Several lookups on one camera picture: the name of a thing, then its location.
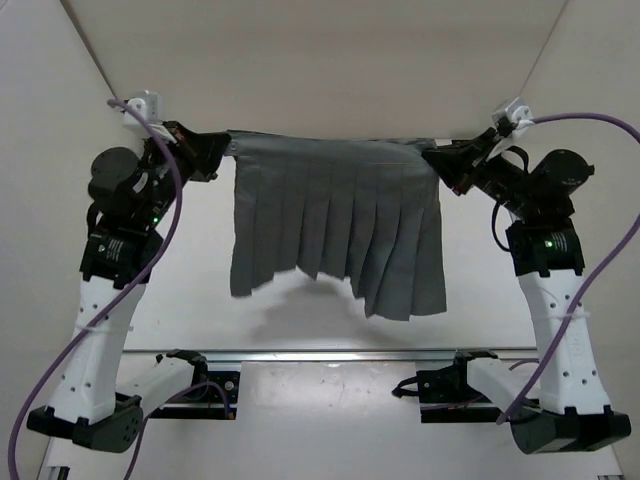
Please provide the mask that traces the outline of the grey pleated skirt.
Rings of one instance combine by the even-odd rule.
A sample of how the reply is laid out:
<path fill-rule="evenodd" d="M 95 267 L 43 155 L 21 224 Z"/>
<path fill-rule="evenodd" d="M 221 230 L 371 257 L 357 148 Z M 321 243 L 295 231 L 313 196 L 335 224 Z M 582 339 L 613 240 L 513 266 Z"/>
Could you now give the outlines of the grey pleated skirt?
<path fill-rule="evenodd" d="M 233 132 L 231 294 L 297 269 L 348 280 L 369 317 L 444 313 L 439 178 L 422 156 L 434 146 Z"/>

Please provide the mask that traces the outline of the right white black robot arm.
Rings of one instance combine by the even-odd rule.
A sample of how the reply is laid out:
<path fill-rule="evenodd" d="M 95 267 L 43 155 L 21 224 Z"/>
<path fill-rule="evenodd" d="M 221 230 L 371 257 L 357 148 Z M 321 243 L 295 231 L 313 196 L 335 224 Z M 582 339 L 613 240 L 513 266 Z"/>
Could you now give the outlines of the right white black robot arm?
<path fill-rule="evenodd" d="M 556 149 L 536 166 L 514 165 L 494 130 L 423 152 L 454 193 L 478 189 L 512 216 L 508 251 L 530 312 L 538 372 L 528 378 L 489 350 L 455 354 L 394 389 L 414 397 L 425 423 L 507 423 L 526 454 L 591 452 L 627 438 L 628 415 L 604 390 L 582 304 L 585 263 L 571 217 L 572 193 L 594 173 L 579 154 Z"/>

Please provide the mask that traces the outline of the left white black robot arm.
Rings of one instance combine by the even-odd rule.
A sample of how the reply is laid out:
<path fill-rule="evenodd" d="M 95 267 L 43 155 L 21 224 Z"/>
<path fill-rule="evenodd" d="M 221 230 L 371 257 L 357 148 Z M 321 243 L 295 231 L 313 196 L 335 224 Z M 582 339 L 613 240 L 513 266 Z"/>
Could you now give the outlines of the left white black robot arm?
<path fill-rule="evenodd" d="M 142 154 L 113 147 L 91 165 L 88 237 L 81 260 L 81 298 L 73 346 L 46 405 L 32 410 L 29 430 L 101 452 L 123 453 L 141 435 L 146 418 L 166 402 L 197 398 L 209 388 L 205 357 L 172 350 L 134 380 L 117 375 L 131 321 L 151 277 L 154 258 L 169 238 L 162 217 L 177 211 L 190 181 L 215 179 L 231 137 L 195 133 L 165 123 L 162 146 L 148 139 Z"/>

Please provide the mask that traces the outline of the silver aluminium front rail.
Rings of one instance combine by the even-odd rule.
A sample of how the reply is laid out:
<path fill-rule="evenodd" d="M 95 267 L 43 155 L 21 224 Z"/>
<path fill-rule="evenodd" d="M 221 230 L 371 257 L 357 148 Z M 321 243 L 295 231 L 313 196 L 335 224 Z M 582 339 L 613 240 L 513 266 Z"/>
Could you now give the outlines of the silver aluminium front rail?
<path fill-rule="evenodd" d="M 304 350 L 201 350 L 215 363 L 241 362 L 448 362 L 456 349 L 304 349 Z"/>

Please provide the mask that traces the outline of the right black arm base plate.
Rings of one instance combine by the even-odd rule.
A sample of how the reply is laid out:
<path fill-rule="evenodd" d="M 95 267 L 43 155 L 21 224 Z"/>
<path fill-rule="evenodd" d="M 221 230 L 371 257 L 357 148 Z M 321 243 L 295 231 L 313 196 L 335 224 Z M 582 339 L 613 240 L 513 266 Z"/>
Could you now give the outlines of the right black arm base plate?
<path fill-rule="evenodd" d="M 500 410 L 457 370 L 417 372 L 422 424 L 493 423 Z"/>

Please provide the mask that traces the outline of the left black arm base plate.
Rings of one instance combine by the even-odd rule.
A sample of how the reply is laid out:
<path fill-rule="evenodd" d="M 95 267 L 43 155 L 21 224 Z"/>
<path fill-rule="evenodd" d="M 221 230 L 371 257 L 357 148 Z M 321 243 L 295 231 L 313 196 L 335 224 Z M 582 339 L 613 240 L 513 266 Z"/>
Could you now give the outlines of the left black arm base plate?
<path fill-rule="evenodd" d="M 239 363 L 211 363 L 208 372 L 199 379 L 200 383 L 206 385 L 172 398 L 156 409 L 150 417 L 176 420 L 235 420 L 240 379 Z"/>

